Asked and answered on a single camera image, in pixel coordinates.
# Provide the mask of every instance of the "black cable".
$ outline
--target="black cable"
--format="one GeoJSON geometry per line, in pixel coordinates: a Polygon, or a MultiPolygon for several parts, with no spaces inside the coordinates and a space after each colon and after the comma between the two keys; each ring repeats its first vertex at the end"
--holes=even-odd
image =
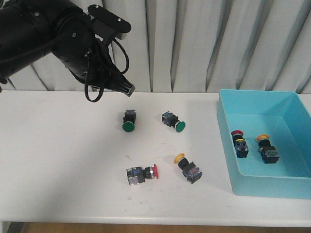
{"type": "Polygon", "coordinates": [[[64,34],[62,34],[62,35],[56,37],[55,39],[53,39],[53,40],[51,40],[51,41],[45,43],[44,45],[41,45],[41,46],[39,46],[39,47],[33,49],[33,50],[30,50],[30,51],[27,51],[27,52],[18,54],[18,55],[16,55],[16,56],[13,56],[13,57],[10,57],[10,58],[2,59],[2,60],[0,60],[0,65],[5,64],[5,63],[8,63],[8,62],[13,62],[13,61],[15,61],[15,60],[17,60],[17,59],[26,57],[26,56],[31,55],[31,54],[36,53],[36,52],[40,52],[40,51],[42,51],[42,50],[45,50],[45,49],[47,49],[48,47],[55,45],[57,42],[61,41],[61,40],[64,39],[66,36],[68,36],[68,35],[74,33],[77,29],[80,29],[80,28],[76,28],[76,29],[74,29],[74,30],[72,30],[72,31],[70,31],[70,32],[66,32],[66,33],[64,33],[64,34]]]}
{"type": "Polygon", "coordinates": [[[101,97],[103,96],[103,93],[104,93],[104,82],[101,81],[101,83],[100,83],[100,88],[99,88],[98,96],[95,99],[91,100],[91,98],[88,95],[88,83],[89,83],[88,72],[89,72],[89,63],[90,63],[90,61],[89,61],[89,57],[88,56],[86,56],[86,58],[87,58],[87,73],[86,73],[86,81],[84,83],[84,94],[85,94],[86,99],[88,101],[95,103],[95,102],[99,101],[101,99],[101,97]]]}
{"type": "Polygon", "coordinates": [[[123,46],[116,39],[113,39],[113,41],[119,46],[119,48],[122,50],[122,52],[123,52],[123,54],[125,56],[126,68],[125,68],[124,71],[120,72],[121,74],[125,74],[128,71],[129,67],[130,67],[130,60],[129,60],[128,55],[127,55],[125,49],[123,48],[123,46]]]}
{"type": "Polygon", "coordinates": [[[98,44],[98,42],[97,42],[96,40],[94,40],[93,45],[96,46],[96,50],[95,50],[96,53],[95,53],[95,56],[98,57],[98,60],[99,60],[99,62],[101,63],[101,65],[104,67],[105,70],[110,70],[110,73],[114,73],[115,71],[113,71],[112,66],[109,67],[108,65],[106,65],[106,64],[104,63],[104,61],[102,60],[100,54],[97,52],[97,51],[101,51],[101,47],[100,47],[100,45],[98,44]]]}

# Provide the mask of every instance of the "curtain fold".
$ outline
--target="curtain fold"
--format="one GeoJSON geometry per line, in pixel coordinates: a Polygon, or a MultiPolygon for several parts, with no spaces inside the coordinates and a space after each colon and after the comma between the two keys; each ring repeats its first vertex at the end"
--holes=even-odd
{"type": "Polygon", "coordinates": [[[310,11],[309,0],[274,0],[241,89],[272,90],[310,11]]]}
{"type": "Polygon", "coordinates": [[[186,2],[173,92],[205,93],[223,4],[220,0],[186,2]]]}
{"type": "MultiPolygon", "coordinates": [[[[131,23],[120,43],[138,92],[220,89],[311,93],[311,0],[72,0],[131,23]]],[[[123,70],[120,48],[109,47],[123,70]]],[[[11,77],[3,89],[73,90],[83,85],[53,55],[11,77]]]]}
{"type": "Polygon", "coordinates": [[[207,92],[240,87],[268,13],[264,0],[233,2],[207,92]]]}

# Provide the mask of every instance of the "light blue tray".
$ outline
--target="light blue tray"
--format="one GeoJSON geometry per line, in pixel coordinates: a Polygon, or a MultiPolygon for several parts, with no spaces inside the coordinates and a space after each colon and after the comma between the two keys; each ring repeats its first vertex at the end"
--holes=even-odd
{"type": "Polygon", "coordinates": [[[295,92],[221,90],[217,118],[236,195],[311,199],[311,117],[295,92]],[[234,130],[244,132],[247,158],[236,156],[234,130]],[[258,152],[263,133],[279,152],[276,164],[258,152]]]}

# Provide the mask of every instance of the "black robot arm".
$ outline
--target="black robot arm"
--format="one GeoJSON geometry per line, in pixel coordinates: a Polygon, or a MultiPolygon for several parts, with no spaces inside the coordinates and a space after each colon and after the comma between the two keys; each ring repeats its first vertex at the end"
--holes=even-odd
{"type": "Polygon", "coordinates": [[[131,96],[135,87],[123,76],[128,57],[115,39],[130,30],[128,22],[98,5],[89,6],[87,15],[70,0],[10,0],[0,10],[0,83],[52,52],[85,85],[89,101],[98,101],[104,88],[131,96]],[[111,61],[112,41],[125,55],[124,71],[111,61]],[[88,86],[99,89],[96,99],[89,98],[88,86]]]}

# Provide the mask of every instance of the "green button cap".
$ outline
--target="green button cap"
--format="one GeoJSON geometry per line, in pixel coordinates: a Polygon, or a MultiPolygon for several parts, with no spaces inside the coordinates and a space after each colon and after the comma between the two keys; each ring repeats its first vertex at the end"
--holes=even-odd
{"type": "Polygon", "coordinates": [[[134,130],[135,125],[131,122],[131,121],[127,121],[122,125],[122,128],[124,129],[124,131],[126,132],[131,132],[134,130]]]}
{"type": "Polygon", "coordinates": [[[177,133],[182,132],[182,131],[184,130],[185,126],[186,126],[186,124],[185,124],[184,121],[178,122],[177,125],[176,125],[176,131],[177,131],[177,133]]]}

